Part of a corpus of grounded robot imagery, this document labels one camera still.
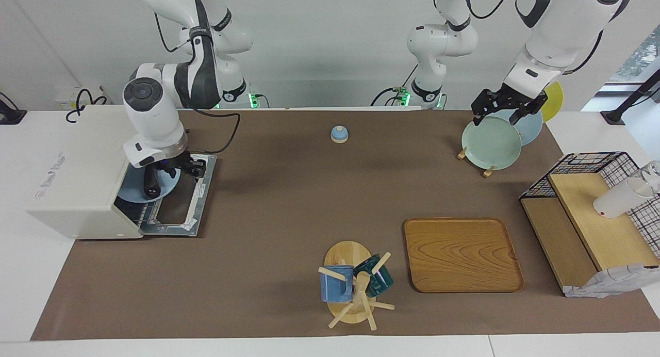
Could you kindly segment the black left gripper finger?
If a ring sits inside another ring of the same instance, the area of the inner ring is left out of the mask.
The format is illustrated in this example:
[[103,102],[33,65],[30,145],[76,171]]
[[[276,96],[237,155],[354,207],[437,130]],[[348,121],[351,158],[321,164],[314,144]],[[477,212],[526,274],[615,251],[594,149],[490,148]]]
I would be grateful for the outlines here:
[[474,126],[479,126],[486,116],[498,111],[497,93],[493,93],[491,90],[482,90],[472,101],[471,109],[472,123]]
[[537,114],[547,100],[548,96],[546,94],[540,94],[529,103],[519,105],[514,113],[509,117],[509,123],[512,126],[515,126],[518,121],[524,117]]

